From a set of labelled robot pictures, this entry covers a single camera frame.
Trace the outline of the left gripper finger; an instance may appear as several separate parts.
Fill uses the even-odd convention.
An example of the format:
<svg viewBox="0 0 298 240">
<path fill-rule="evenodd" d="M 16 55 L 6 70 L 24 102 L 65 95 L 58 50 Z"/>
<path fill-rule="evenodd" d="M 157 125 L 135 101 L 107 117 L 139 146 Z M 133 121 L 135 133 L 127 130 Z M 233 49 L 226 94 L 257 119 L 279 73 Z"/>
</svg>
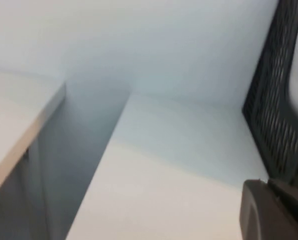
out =
<svg viewBox="0 0 298 240">
<path fill-rule="evenodd" d="M 240 227 L 244 240 L 298 240 L 298 189 L 276 179 L 246 180 Z"/>
</svg>

